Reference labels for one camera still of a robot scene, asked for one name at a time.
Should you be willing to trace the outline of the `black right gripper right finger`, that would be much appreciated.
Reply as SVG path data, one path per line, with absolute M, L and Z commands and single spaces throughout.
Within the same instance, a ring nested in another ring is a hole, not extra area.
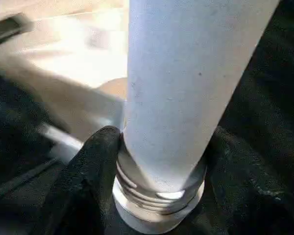
M 204 157 L 228 235 L 294 235 L 294 194 L 246 141 L 219 126 Z

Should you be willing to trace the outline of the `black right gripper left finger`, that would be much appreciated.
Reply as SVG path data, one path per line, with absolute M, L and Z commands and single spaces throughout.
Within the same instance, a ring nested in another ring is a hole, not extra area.
M 85 141 L 50 187 L 32 234 L 104 233 L 105 216 L 100 200 L 102 193 L 111 186 L 104 184 L 103 180 L 114 177 L 120 137 L 117 127 L 105 126 Z

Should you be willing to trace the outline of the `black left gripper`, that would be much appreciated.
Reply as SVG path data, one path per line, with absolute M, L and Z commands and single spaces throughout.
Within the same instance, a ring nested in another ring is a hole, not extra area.
M 33 21 L 23 13 L 0 19 L 0 44 L 7 42 L 13 37 L 31 31 L 32 27 Z

